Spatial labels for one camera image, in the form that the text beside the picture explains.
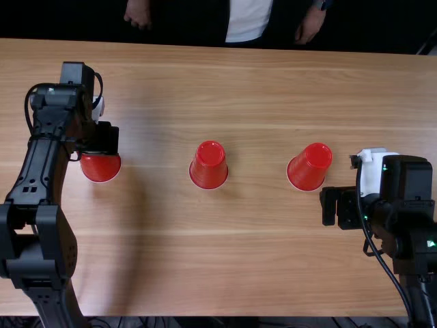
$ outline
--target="floor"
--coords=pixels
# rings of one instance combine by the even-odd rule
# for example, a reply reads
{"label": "floor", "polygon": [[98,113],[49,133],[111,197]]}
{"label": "floor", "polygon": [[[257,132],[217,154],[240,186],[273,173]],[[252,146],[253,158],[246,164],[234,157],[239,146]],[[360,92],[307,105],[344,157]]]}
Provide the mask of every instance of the floor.
{"label": "floor", "polygon": [[[207,317],[209,328],[230,327],[229,318]],[[91,317],[92,328],[180,328],[174,317]],[[185,325],[184,328],[204,327],[201,323]],[[246,325],[232,325],[233,328],[246,328]],[[259,317],[259,328],[406,328],[404,317]],[[42,328],[36,317],[0,317],[0,328]]]}

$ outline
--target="person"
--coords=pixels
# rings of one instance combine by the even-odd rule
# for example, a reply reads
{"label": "person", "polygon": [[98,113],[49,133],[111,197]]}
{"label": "person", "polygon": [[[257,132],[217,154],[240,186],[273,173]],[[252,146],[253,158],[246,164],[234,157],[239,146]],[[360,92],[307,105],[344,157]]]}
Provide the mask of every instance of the person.
{"label": "person", "polygon": [[[152,5],[156,4],[157,6],[151,7],[150,1],[152,1]],[[282,3],[296,3],[299,1],[306,2],[302,0],[282,0]],[[181,8],[183,8],[180,5],[181,2],[185,3],[188,7],[186,13],[181,11]],[[237,46],[239,44],[259,44],[258,41],[263,37],[269,25],[269,21],[272,19],[272,8],[275,6],[275,3],[280,2],[281,0],[229,0],[229,2],[225,0],[202,0],[202,2],[193,5],[193,2],[188,0],[128,0],[124,20],[130,22],[133,27],[151,29],[152,24],[161,23],[158,21],[159,15],[157,15],[158,18],[154,18],[152,22],[152,12],[154,8],[166,8],[167,11],[174,11],[174,13],[170,15],[171,22],[167,19],[168,25],[171,23],[175,25],[173,29],[167,26],[167,35],[173,33],[173,35],[179,36],[180,40],[183,40],[184,25],[193,25],[193,28],[188,29],[189,33],[198,33],[200,36],[204,35],[204,38],[191,38],[192,40],[198,40],[197,45],[208,45],[208,43],[212,43],[212,40],[216,42],[211,45],[222,45],[220,43]],[[324,23],[326,9],[331,5],[331,2],[332,0],[315,0],[311,3],[305,15],[303,15],[303,18],[300,17],[300,22],[298,22],[297,28],[295,28],[294,35],[290,38],[294,44],[302,45],[312,41]],[[218,20],[216,17],[212,17],[211,13],[214,16],[221,15],[222,19]],[[189,19],[185,21],[181,19],[179,22],[174,23],[178,15],[186,16],[187,14],[191,15]],[[200,23],[194,23],[193,21],[195,19],[199,19]],[[219,29],[218,27],[223,26],[223,21],[227,22],[227,26],[226,28]],[[173,40],[176,44],[183,43],[178,42],[174,37]]]}

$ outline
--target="white shirt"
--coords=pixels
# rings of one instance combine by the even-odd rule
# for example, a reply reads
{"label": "white shirt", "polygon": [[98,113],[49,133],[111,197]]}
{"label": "white shirt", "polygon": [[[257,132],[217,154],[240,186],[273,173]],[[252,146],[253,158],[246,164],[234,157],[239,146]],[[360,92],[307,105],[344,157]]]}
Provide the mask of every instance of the white shirt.
{"label": "white shirt", "polygon": [[226,42],[259,38],[267,26],[273,0],[231,0]]}

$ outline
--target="wooden table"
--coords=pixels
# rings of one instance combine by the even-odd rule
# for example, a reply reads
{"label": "wooden table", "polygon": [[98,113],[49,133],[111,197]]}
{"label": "wooden table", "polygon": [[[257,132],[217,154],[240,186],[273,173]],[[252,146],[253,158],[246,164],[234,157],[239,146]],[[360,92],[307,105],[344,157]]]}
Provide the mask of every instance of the wooden table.
{"label": "wooden table", "polygon": [[[84,314],[405,314],[363,233],[324,227],[318,193],[295,190],[285,167],[315,141],[334,154],[326,186],[353,185],[348,156],[367,147],[437,164],[437,58],[0,40],[2,199],[26,152],[25,94],[58,82],[62,61],[102,74],[123,160],[106,184],[78,163],[66,175]],[[229,163],[214,191],[188,177],[206,139]],[[1,315],[36,313],[11,281],[0,290]]]}

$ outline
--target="black jacket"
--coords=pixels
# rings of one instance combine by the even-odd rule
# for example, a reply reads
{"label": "black jacket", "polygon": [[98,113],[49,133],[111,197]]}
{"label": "black jacket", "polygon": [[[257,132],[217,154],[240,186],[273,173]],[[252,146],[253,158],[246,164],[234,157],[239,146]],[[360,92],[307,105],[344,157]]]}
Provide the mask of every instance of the black jacket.
{"label": "black jacket", "polygon": [[[274,0],[263,33],[263,47],[287,48],[312,0]],[[152,0],[156,43],[222,46],[229,22],[229,0]]]}

